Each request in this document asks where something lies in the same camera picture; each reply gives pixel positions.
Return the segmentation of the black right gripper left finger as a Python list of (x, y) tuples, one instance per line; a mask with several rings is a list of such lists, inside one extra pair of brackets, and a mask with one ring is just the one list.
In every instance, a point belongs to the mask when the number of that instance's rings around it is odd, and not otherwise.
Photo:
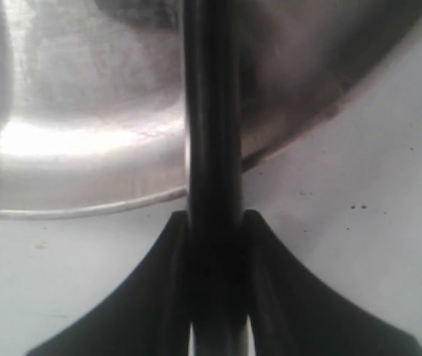
[(112, 294), (30, 355), (187, 355), (186, 233), (187, 214), (174, 212), (145, 258)]

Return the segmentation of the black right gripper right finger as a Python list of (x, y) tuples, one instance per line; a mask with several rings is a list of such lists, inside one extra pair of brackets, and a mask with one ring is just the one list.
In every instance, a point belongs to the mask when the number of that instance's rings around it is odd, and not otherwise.
[(249, 241), (249, 314), (257, 355), (422, 355), (410, 334), (350, 302), (312, 274), (255, 210)]

